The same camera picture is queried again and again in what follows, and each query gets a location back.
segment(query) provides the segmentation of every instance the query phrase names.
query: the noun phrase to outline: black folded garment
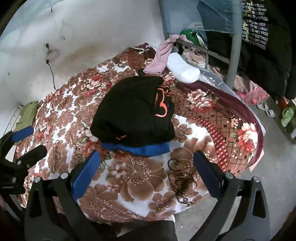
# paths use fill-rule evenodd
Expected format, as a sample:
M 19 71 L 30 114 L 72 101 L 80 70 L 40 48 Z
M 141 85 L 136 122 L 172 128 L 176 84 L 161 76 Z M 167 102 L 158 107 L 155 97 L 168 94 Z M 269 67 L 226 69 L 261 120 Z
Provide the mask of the black folded garment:
M 114 85 L 90 127 L 101 142 L 140 147 L 175 138 L 170 89 L 158 76 L 133 76 Z

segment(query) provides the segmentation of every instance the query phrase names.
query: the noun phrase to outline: bed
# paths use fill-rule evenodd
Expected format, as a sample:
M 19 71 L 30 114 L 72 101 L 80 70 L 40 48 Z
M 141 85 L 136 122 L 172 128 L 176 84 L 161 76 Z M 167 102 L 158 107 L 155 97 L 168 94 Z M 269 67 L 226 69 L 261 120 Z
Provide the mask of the bed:
M 196 150 L 235 176 L 258 160 L 263 134 L 250 110 L 206 83 L 181 84 L 168 69 L 161 77 L 175 103 L 170 152 L 148 158 L 101 147 L 89 130 L 96 109 L 113 85 L 151 63 L 155 51 L 146 47 L 129 48 L 71 77 L 40 101 L 34 134 L 15 152 L 16 159 L 40 144 L 48 150 L 25 179 L 24 207 L 36 176 L 46 180 L 71 172 L 92 150 L 100 152 L 101 165 L 78 204 L 87 218 L 99 222 L 162 220 L 198 205 L 209 193 L 193 166 Z M 55 203 L 62 213 L 57 198 Z

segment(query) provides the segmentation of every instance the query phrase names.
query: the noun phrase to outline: blue gripper pad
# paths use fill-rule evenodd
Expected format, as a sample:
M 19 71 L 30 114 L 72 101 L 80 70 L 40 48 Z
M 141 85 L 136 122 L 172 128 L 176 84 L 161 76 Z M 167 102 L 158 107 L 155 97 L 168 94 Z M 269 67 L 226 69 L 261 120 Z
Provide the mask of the blue gripper pad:
M 201 151 L 193 154 L 193 164 L 209 193 L 214 198 L 222 197 L 222 176 L 224 173 L 215 163 L 211 163 Z
M 75 202 L 85 194 L 100 164 L 101 155 L 98 151 L 93 150 L 85 162 L 82 163 L 83 166 L 80 172 L 72 182 L 71 197 Z
M 13 133 L 11 140 L 13 140 L 14 142 L 19 142 L 25 139 L 26 137 L 32 135 L 33 133 L 34 133 L 33 127 L 28 126 L 20 131 Z

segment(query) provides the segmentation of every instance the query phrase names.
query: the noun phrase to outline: pink towel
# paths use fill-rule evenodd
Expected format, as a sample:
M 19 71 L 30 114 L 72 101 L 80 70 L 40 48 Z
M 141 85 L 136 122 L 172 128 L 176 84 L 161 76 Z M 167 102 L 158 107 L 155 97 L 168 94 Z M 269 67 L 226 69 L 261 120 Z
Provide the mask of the pink towel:
M 170 36 L 169 39 L 165 40 L 158 46 L 152 63 L 146 66 L 146 68 L 144 69 L 144 72 L 146 74 L 162 74 L 168 62 L 168 56 L 172 52 L 173 44 L 176 42 L 178 38 L 188 43 L 192 43 L 186 38 L 184 34 L 174 34 Z

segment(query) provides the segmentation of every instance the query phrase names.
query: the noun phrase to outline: wall outlet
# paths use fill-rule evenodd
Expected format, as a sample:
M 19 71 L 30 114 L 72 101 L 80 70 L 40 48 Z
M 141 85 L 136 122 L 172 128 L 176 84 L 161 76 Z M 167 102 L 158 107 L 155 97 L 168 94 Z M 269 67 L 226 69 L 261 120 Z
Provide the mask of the wall outlet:
M 49 60 L 49 62 L 54 61 L 57 57 L 59 57 L 59 51 L 55 49 L 54 51 L 48 50 L 46 53 L 45 60 Z

